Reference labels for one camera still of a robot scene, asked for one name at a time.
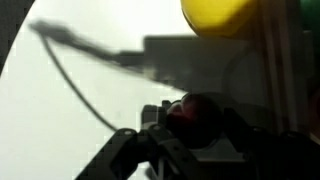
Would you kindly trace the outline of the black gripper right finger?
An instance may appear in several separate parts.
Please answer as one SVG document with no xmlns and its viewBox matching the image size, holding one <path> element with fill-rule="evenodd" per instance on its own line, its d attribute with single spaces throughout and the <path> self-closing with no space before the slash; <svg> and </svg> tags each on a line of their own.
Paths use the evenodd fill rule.
<svg viewBox="0 0 320 180">
<path fill-rule="evenodd" d="M 254 166 L 257 180 L 320 180 L 320 145 L 306 135 L 271 134 L 250 126 L 232 108 L 224 110 L 223 125 L 236 151 Z"/>
</svg>

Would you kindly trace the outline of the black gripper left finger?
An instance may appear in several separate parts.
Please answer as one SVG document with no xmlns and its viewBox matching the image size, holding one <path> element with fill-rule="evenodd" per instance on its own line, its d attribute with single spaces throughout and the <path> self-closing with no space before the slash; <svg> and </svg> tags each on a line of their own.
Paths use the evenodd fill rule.
<svg viewBox="0 0 320 180">
<path fill-rule="evenodd" d="M 146 105 L 142 129 L 117 130 L 75 180 L 127 180 L 143 162 L 157 171 L 156 180 L 199 177 L 196 158 L 164 127 L 167 109 L 167 105 Z"/>
</svg>

